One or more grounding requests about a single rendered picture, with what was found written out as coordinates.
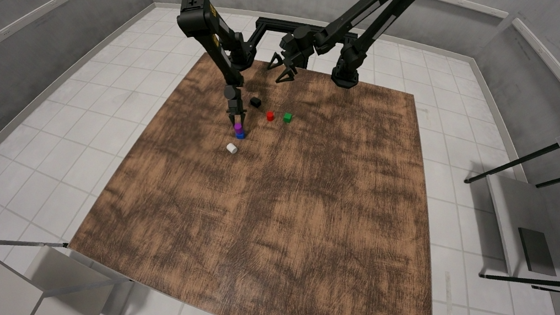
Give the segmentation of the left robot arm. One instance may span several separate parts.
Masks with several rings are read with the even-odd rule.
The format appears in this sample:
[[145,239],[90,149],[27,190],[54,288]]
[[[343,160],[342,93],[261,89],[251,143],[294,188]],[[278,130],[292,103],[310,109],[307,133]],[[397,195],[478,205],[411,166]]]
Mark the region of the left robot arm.
[[[279,46],[285,50],[284,53],[294,65],[314,54],[314,48],[318,56],[324,55],[334,48],[346,33],[387,1],[360,0],[315,35],[308,25],[300,26],[294,30],[293,35],[288,33],[283,36]],[[341,65],[342,67],[337,65],[335,78],[356,83],[357,68],[363,64],[370,46],[414,1],[392,0],[359,38],[344,45],[340,51],[342,56],[340,59],[345,62]]]

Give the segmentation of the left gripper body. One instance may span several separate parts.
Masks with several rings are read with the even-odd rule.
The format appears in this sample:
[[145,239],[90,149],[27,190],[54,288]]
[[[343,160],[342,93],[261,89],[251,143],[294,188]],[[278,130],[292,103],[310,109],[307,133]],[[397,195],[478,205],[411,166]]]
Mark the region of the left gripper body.
[[[281,51],[281,55],[284,57],[284,59],[282,60],[281,56],[279,55],[281,61],[283,62],[283,64],[285,65],[286,68],[287,68],[287,67],[289,68],[289,70],[291,71],[291,73],[292,73],[292,75],[293,75],[293,77],[294,77],[294,74],[295,74],[295,75],[297,74],[297,70],[296,70],[295,66],[297,66],[299,63],[301,63],[302,61],[304,61],[304,59],[301,60],[301,61],[300,61],[299,63],[297,63],[296,65],[294,65],[293,62],[289,59],[289,57],[284,53],[284,51]],[[292,71],[294,72],[294,74],[293,74]]]

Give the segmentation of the white cylinder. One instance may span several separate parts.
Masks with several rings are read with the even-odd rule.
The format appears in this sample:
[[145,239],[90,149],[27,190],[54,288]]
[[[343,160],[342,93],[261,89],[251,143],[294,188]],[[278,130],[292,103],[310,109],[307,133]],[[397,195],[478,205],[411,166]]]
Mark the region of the white cylinder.
[[229,150],[232,154],[237,152],[237,147],[235,147],[232,143],[227,145],[227,150]]

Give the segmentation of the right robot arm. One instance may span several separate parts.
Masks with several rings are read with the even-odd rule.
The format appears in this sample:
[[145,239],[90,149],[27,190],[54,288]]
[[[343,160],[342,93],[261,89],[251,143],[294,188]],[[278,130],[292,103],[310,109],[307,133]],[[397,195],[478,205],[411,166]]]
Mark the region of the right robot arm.
[[[243,110],[243,100],[237,100],[241,99],[241,89],[236,87],[244,87],[244,77],[232,65],[247,65],[251,58],[251,53],[244,50],[242,32],[234,32],[227,26],[210,0],[182,0],[176,20],[187,38],[194,37],[223,73],[226,82],[224,96],[229,99],[230,112]],[[225,51],[231,51],[229,57]]]

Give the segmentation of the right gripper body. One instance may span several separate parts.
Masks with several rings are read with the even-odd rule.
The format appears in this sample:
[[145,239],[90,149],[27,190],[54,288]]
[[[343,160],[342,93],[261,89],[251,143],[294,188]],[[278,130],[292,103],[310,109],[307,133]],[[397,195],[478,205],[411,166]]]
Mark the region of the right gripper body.
[[227,113],[230,113],[229,115],[245,115],[244,112],[247,112],[247,109],[245,110],[238,110],[237,112],[230,112],[230,110],[226,110]]

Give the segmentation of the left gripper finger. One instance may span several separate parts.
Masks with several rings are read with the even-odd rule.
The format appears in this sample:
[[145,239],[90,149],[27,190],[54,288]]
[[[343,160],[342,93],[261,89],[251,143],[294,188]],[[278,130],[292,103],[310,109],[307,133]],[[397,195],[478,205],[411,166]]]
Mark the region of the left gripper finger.
[[[273,66],[271,66],[271,64],[274,62],[275,59],[277,59],[278,62],[277,62],[276,64],[274,64]],[[283,65],[283,62],[281,61],[279,55],[275,52],[275,53],[273,54],[273,57],[272,57],[272,59],[271,59],[269,65],[267,66],[267,70],[276,68],[276,67],[281,66],[281,65]],[[270,66],[271,66],[271,67],[270,67]]]
[[[288,75],[289,77],[280,80],[280,79],[283,78],[285,75]],[[293,77],[291,71],[290,71],[289,68],[287,67],[287,68],[282,72],[282,74],[276,79],[275,82],[276,82],[276,83],[281,83],[281,82],[288,82],[288,81],[294,81],[294,80],[295,80],[295,79],[294,79],[294,77]]]

